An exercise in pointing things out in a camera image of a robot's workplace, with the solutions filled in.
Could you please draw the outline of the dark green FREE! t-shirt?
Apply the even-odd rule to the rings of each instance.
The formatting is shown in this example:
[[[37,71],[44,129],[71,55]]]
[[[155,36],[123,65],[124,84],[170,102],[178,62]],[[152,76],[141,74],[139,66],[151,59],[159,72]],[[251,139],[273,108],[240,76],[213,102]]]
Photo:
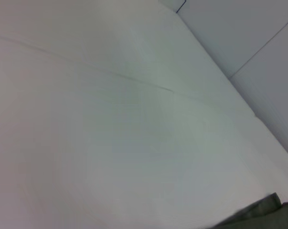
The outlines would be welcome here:
[[[288,229],[288,202],[272,193],[210,229]]]

